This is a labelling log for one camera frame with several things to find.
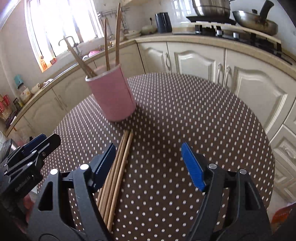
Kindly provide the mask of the dark wooden chopstick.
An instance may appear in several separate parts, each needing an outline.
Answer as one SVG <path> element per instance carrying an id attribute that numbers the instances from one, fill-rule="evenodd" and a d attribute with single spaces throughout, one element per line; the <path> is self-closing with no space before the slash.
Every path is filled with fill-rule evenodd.
<path id="1" fill-rule="evenodd" d="M 116 34 L 115 34 L 115 65 L 119 65 L 119 43 L 120 43 L 120 29 L 121 29 L 121 3 L 118 3 L 117 17 L 116 17 Z"/>

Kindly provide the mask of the cream kitchen cabinets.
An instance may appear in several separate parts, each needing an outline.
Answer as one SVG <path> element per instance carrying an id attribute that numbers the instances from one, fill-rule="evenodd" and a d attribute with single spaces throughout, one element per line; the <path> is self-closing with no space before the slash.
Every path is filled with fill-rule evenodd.
<path id="1" fill-rule="evenodd" d="M 194 64 L 194 66 L 187 72 L 170 73 L 153 71 L 151 73 L 192 75 L 217 84 L 201 73 L 198 64 Z M 128 75 L 127 82 L 129 78 L 139 75 L 146 75 L 146 73 L 140 69 L 137 72 Z M 270 76 L 264 75 L 262 83 L 253 84 L 252 87 L 243 91 L 241 97 L 237 97 L 256 115 L 258 121 L 264 128 L 268 140 L 271 139 L 271 135 L 267 131 L 271 114 L 274 111 L 275 106 L 280 105 L 282 99 L 285 98 L 285 94 L 280 88 L 274 85 L 266 85 L 270 79 Z M 38 108 L 38 111 L 41 113 L 40 117 L 37 119 L 38 123 L 31 124 L 34 136 L 40 133 L 44 133 L 47 136 L 55 133 L 55 129 L 62 119 L 81 101 L 92 95 L 91 90 L 85 81 L 85 73 L 82 70 L 77 70 L 71 73 L 64 78 L 64 81 L 69 82 L 69 87 L 63 88 L 61 84 L 56 84 L 54 90 L 45 93 L 47 100 Z"/>

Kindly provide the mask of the orange plastic bag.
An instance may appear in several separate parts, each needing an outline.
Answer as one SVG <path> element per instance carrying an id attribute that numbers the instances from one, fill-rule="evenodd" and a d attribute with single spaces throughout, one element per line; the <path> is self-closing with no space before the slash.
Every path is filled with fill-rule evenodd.
<path id="1" fill-rule="evenodd" d="M 276 232 L 278 228 L 288 219 L 290 213 L 295 208 L 296 203 L 288 205 L 279 209 L 273 216 L 271 220 L 271 230 L 272 233 Z"/>

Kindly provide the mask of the jar with teal lid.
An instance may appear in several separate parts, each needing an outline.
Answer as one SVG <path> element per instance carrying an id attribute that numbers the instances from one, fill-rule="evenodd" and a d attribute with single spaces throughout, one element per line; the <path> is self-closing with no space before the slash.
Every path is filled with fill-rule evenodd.
<path id="1" fill-rule="evenodd" d="M 14 81 L 17 90 L 19 91 L 22 103 L 26 104 L 31 99 L 32 93 L 30 92 L 29 88 L 24 85 L 24 82 L 19 74 L 14 77 Z"/>

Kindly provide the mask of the brown polka dot tablecloth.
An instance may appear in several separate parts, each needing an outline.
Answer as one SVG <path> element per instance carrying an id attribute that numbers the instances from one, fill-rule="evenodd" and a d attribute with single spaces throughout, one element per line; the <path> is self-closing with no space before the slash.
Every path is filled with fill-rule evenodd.
<path id="1" fill-rule="evenodd" d="M 61 145 L 42 170 L 44 176 L 54 168 L 75 170 L 132 131 L 111 231 L 115 240 L 185 240 L 204 198 L 182 160 L 185 142 L 225 170 L 245 169 L 269 206 L 274 156 L 264 128 L 243 101 L 192 75 L 150 73 L 128 83 L 135 112 L 111 123 L 88 96 L 56 127 Z"/>

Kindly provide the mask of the pink cylindrical utensil holder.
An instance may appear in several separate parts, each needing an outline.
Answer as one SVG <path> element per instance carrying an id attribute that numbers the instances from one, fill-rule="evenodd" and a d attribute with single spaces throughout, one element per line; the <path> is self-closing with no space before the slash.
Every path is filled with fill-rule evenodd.
<path id="1" fill-rule="evenodd" d="M 89 85 L 103 116 L 111 122 L 125 120 L 135 111 L 137 104 L 120 65 L 111 64 L 107 71 L 100 66 L 94 72 L 97 76 L 85 81 Z"/>

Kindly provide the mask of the chrome sink faucet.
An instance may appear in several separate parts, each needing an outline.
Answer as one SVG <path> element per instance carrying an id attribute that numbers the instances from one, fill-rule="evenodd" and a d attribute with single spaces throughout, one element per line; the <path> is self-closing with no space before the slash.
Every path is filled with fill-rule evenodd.
<path id="1" fill-rule="evenodd" d="M 72 36 L 66 36 L 66 37 L 63 37 L 63 39 L 61 39 L 61 40 L 58 42 L 58 46 L 61 45 L 61 42 L 62 42 L 63 40 L 67 40 L 68 43 L 70 44 L 70 46 L 76 51 L 77 55 L 82 59 L 82 50 L 79 50 L 79 48 L 78 48 L 78 43 L 75 42 L 74 37 L 72 37 Z"/>

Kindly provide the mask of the hanging utensil rack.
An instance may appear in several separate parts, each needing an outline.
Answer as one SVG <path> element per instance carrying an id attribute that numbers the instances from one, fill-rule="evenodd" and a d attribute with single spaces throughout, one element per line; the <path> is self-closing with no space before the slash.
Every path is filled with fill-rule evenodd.
<path id="1" fill-rule="evenodd" d="M 121 25 L 122 25 L 122 29 L 123 29 L 122 31 L 123 31 L 124 34 L 128 33 L 128 24 L 127 24 L 126 19 L 125 19 L 125 14 L 129 10 L 130 10 L 129 6 L 123 6 L 121 8 Z M 108 18 L 108 17 L 117 18 L 117 9 L 110 9 L 110 10 L 107 10 L 107 11 L 98 11 L 97 16 L 98 16 L 99 19 Z"/>

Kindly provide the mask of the dark blue kettle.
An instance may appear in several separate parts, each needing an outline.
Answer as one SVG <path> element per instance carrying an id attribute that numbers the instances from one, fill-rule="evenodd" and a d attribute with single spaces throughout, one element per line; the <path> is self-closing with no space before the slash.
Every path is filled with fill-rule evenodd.
<path id="1" fill-rule="evenodd" d="M 159 33 L 163 34 L 172 32 L 171 20 L 168 12 L 157 13 L 155 14 L 155 18 Z"/>

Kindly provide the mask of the black gas stove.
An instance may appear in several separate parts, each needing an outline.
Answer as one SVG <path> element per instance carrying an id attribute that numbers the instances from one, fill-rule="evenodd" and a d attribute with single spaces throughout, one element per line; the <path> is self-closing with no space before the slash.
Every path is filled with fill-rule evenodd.
<path id="1" fill-rule="evenodd" d="M 282 50 L 281 40 L 266 33 L 237 25 L 236 21 L 221 17 L 187 16 L 187 22 L 172 27 L 175 35 L 199 35 L 241 42 L 269 52 L 288 64 L 295 64 L 295 57 Z"/>

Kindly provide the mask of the steel stock pot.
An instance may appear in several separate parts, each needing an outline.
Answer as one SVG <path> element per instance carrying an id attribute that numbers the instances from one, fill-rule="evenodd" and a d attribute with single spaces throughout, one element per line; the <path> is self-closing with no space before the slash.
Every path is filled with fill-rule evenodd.
<path id="1" fill-rule="evenodd" d="M 192 0 L 192 6 L 197 16 L 230 17 L 230 3 L 233 0 Z"/>

